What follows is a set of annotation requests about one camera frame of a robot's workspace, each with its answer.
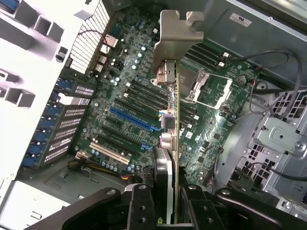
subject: green circuit board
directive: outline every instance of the green circuit board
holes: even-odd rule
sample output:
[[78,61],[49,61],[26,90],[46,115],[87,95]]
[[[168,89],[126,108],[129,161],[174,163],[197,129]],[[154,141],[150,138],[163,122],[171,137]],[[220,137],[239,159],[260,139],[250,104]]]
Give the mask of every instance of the green circuit board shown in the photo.
[[[152,31],[159,26],[158,15],[143,14],[133,7],[113,21],[108,33],[118,39],[118,44],[108,53],[106,66],[98,77],[87,79],[97,85],[97,90],[71,149],[78,147],[92,153],[91,160],[116,168],[118,173],[141,175],[142,168],[153,163],[152,148],[159,147],[162,132],[159,111],[167,108],[167,89],[153,85],[155,76],[151,74],[158,39]],[[197,50],[188,52],[179,67],[187,79],[180,86],[185,92],[180,102],[179,156],[188,181],[205,184],[258,73],[246,62],[218,67],[224,50],[208,41]],[[224,78],[211,75],[201,88],[199,103],[187,103],[184,94],[193,87],[201,69]],[[238,83],[240,76],[244,76],[244,84]],[[219,109],[212,108],[229,84],[225,101]],[[91,142],[125,157],[129,163],[94,151]]]

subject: label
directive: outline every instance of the label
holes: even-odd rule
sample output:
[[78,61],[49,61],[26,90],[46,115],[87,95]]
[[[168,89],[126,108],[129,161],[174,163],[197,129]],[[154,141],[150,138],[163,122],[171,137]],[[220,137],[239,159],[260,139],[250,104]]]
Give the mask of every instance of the label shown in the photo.
[[193,135],[193,133],[188,131],[187,134],[186,134],[186,138],[191,139],[192,135]]
[[252,21],[241,17],[240,15],[237,15],[236,13],[232,13],[232,15],[230,15],[229,17],[230,20],[235,21],[236,23],[239,23],[245,27],[248,27]]

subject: cable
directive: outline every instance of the cable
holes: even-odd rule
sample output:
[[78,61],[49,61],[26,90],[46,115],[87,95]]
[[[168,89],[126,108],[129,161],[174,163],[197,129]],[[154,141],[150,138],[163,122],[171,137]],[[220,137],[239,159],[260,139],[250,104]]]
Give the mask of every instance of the cable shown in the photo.
[[283,114],[280,115],[280,119],[283,119],[283,118],[287,117],[292,110],[292,107],[293,107],[295,100],[296,100],[296,97],[297,97],[298,89],[301,85],[301,81],[302,81],[302,78],[303,78],[303,66],[302,66],[302,60],[301,60],[300,56],[298,54],[291,52],[291,51],[288,51],[288,50],[271,49],[271,50],[265,50],[265,51],[262,51],[262,52],[258,52],[256,54],[248,55],[248,56],[245,56],[245,57],[231,58],[230,61],[245,61],[245,60],[250,59],[250,58],[254,58],[254,57],[257,57],[257,56],[264,55],[264,54],[271,54],[271,53],[281,53],[281,54],[291,55],[297,61],[297,77],[296,77],[295,87],[294,87],[293,93],[291,95],[290,102],[289,102],[286,110],[283,112]]
[[261,165],[265,166],[266,168],[270,169],[273,173],[275,173],[275,174],[277,174],[277,175],[279,175],[283,178],[286,178],[288,180],[307,182],[307,177],[289,176],[289,175],[283,174],[280,171],[272,169],[272,167],[269,167],[269,166],[267,166],[267,165],[265,165],[264,163],[261,163],[261,162],[255,162],[255,163],[249,164],[244,170],[248,171],[248,169],[250,169],[255,164],[261,164]]

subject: capacitor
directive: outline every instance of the capacitor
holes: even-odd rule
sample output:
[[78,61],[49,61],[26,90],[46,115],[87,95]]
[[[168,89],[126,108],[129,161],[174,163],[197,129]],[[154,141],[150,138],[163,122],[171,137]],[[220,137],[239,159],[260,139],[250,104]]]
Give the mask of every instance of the capacitor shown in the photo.
[[163,141],[171,141],[172,140],[172,133],[162,133],[161,138]]
[[172,149],[172,142],[170,141],[161,141],[161,148],[170,150]]

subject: motherboard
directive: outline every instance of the motherboard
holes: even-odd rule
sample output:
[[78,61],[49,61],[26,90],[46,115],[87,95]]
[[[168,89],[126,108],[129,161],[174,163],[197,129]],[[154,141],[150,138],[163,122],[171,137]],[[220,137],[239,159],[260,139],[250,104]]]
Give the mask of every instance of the motherboard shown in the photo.
[[[96,91],[71,150],[91,154],[90,160],[120,175],[141,175],[160,145],[168,98],[151,73],[158,20],[135,7],[115,14],[107,36],[117,42],[100,51],[102,70],[85,79]],[[189,183],[211,178],[259,74],[246,62],[227,62],[230,56],[204,40],[180,62],[179,158]]]

